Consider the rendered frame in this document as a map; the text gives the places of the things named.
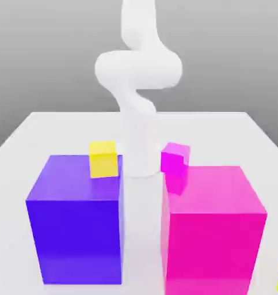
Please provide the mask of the small yellow cube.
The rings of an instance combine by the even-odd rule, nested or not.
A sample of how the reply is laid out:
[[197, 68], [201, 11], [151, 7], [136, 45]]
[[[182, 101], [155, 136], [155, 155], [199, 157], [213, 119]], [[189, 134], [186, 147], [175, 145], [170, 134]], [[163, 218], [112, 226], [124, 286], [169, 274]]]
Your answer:
[[90, 142], [89, 161], [91, 178], [118, 176], [116, 142]]

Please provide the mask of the large pink box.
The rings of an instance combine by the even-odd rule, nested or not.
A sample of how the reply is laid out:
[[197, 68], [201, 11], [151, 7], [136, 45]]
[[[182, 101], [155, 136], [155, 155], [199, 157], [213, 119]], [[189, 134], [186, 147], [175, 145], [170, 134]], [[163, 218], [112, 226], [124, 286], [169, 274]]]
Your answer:
[[267, 212], [239, 166], [163, 176], [165, 295], [247, 295]]

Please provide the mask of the large purple box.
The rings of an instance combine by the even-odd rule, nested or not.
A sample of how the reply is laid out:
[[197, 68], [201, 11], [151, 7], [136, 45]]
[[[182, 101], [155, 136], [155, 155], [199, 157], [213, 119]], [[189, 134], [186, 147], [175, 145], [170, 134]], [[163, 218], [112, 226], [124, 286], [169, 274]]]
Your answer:
[[52, 155], [26, 208], [45, 284], [122, 283], [123, 174], [93, 179], [87, 155]]

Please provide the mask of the small magenta cube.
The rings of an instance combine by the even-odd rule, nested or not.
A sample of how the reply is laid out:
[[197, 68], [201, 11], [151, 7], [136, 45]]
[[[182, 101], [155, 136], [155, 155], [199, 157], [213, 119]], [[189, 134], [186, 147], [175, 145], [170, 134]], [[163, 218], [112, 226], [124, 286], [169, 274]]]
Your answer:
[[189, 165], [190, 146], [169, 142], [161, 151], [161, 172], [181, 176]]

